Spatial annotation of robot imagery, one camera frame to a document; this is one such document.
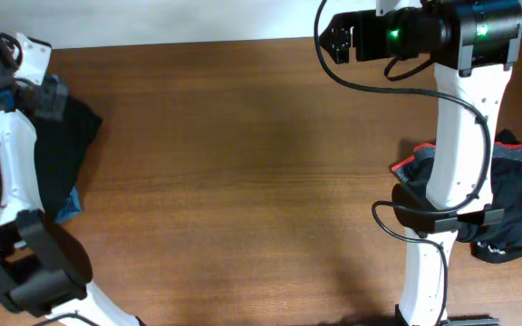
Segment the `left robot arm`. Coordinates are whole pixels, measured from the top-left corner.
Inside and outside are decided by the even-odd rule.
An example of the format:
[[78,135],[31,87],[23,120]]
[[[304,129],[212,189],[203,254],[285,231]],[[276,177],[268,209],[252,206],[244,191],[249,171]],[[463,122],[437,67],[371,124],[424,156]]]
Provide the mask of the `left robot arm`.
[[82,210],[75,183],[102,119],[48,73],[51,54],[0,33],[0,303],[43,325],[137,325],[63,227]]

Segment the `black trousers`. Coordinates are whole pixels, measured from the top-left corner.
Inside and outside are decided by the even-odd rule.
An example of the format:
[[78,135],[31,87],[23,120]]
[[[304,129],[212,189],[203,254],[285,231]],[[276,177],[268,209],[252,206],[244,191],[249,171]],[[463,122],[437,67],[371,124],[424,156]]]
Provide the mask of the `black trousers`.
[[35,119],[34,163],[45,214],[53,221],[73,187],[102,125],[83,101],[68,98],[61,121]]

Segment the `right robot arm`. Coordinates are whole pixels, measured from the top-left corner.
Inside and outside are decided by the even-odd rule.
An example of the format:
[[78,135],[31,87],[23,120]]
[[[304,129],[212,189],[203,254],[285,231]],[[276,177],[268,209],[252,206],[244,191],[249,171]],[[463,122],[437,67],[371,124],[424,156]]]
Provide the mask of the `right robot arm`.
[[464,225],[489,225],[491,161],[500,103],[522,36],[518,1],[380,1],[335,15],[313,31],[322,66],[350,60],[405,61],[429,56],[439,102],[435,156],[423,197],[397,184],[388,206],[405,231],[406,281],[393,321],[446,325],[449,258]]

